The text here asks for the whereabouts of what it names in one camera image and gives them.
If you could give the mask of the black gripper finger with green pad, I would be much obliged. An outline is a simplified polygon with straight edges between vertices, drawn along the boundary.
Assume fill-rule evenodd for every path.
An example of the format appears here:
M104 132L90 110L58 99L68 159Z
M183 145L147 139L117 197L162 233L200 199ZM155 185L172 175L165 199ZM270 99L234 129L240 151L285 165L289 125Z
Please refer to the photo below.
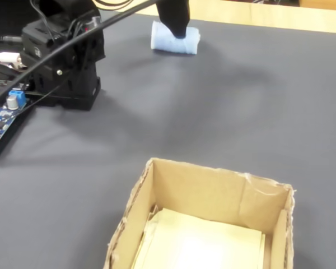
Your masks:
M186 28L190 21L188 0L163 0L156 3L160 21L176 38L186 37Z

